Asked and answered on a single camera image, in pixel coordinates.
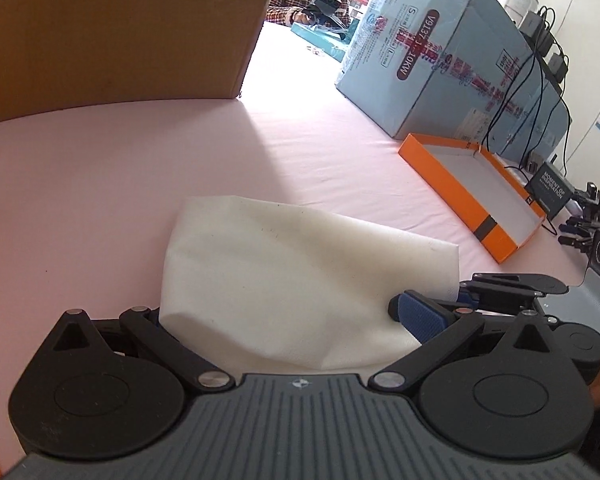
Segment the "orange shoebox lid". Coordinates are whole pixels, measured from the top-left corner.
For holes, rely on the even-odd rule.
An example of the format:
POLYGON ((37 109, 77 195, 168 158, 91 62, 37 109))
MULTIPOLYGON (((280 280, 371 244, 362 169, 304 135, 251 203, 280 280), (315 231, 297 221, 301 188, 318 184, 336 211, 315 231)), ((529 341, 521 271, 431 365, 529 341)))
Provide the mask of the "orange shoebox lid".
POLYGON ((522 183, 475 142, 410 133, 398 154, 498 263, 527 244, 546 219, 522 183))

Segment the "white foam wrapping sheet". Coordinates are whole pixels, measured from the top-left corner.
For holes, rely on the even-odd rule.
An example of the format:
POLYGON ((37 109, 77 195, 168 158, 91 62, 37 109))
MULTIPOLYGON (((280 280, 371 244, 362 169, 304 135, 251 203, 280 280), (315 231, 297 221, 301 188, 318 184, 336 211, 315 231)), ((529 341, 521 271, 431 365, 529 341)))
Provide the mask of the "white foam wrapping sheet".
POLYGON ((451 243, 316 209, 195 197, 178 215, 159 320, 233 376, 374 374, 416 338, 388 313, 407 289, 455 298, 451 243))

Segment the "small black printed box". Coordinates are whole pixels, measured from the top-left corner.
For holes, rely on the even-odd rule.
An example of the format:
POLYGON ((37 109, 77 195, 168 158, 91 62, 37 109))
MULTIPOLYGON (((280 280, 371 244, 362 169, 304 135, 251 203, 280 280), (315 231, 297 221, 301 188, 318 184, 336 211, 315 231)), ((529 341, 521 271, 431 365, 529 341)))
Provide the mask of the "small black printed box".
POLYGON ((574 187, 551 162, 543 162, 524 189, 548 220, 553 220, 574 195, 574 187))

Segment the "light blue cardboard box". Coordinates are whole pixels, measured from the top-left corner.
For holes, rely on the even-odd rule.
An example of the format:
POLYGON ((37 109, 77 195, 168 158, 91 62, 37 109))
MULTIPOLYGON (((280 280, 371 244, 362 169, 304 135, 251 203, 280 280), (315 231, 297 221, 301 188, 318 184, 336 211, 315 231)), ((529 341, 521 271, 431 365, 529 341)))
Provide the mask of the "light blue cardboard box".
POLYGON ((372 0, 337 88, 393 139, 476 142, 514 162, 546 159, 570 126, 498 0, 372 0))

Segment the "black power adapters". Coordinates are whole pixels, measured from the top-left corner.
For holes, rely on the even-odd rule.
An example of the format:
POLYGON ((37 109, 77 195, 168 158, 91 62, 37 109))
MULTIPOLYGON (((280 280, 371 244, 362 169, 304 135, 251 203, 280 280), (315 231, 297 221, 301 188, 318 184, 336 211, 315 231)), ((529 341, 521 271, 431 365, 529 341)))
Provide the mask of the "black power adapters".
POLYGON ((518 25, 518 30, 540 61, 544 74, 552 84, 560 86, 566 81, 569 56, 553 34, 555 18, 554 9, 541 6, 537 11, 527 12, 518 25))

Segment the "teal flat box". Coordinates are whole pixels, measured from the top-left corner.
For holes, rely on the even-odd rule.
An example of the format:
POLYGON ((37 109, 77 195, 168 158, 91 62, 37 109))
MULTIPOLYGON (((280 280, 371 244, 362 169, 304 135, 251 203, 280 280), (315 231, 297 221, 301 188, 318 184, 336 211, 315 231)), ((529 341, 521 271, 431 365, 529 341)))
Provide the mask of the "teal flat box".
POLYGON ((334 32, 302 24, 293 24, 291 31, 298 37, 306 40, 312 47, 326 53, 328 56, 341 62, 349 50, 350 39, 342 40, 334 32))

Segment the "large brown cardboard box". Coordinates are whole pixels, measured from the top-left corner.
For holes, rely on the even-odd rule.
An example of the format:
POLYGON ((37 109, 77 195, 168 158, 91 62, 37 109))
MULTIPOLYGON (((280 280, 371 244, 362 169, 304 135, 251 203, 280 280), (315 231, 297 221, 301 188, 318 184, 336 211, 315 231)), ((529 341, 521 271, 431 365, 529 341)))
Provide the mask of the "large brown cardboard box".
POLYGON ((0 0, 0 122, 98 104, 233 99, 270 0, 0 0))

